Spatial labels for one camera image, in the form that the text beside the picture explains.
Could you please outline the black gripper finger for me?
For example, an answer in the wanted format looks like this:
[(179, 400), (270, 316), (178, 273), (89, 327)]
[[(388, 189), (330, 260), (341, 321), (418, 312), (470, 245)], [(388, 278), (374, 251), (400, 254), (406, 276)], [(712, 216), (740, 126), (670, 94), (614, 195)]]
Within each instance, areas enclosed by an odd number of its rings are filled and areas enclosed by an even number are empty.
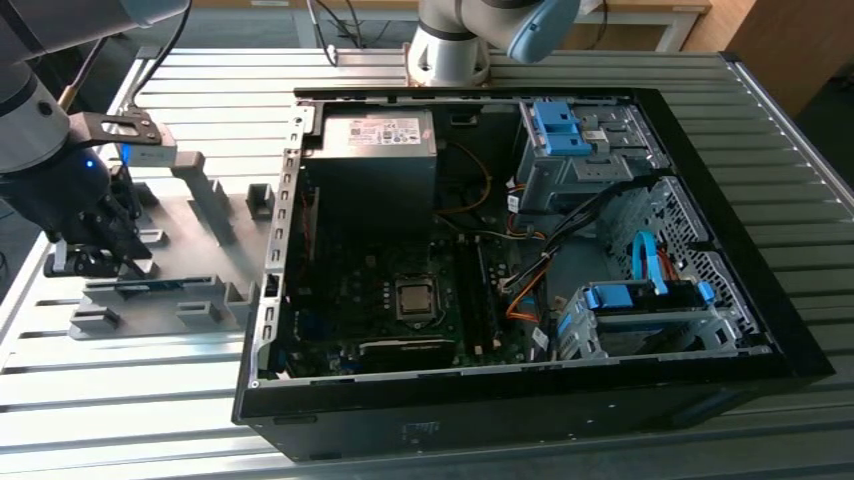
[(134, 219), (81, 213), (55, 242), (43, 274), (49, 278), (145, 279), (147, 273), (138, 261), (151, 258)]
[(137, 221), (139, 220), (143, 207), (139, 195), (135, 190), (130, 168), (125, 163), (113, 166), (111, 174), (111, 199), (117, 204), (117, 248), (122, 256), (123, 263), (134, 272), (139, 279), (147, 278), (147, 273), (139, 265), (141, 260), (151, 260), (153, 253), (143, 243), (139, 234)]

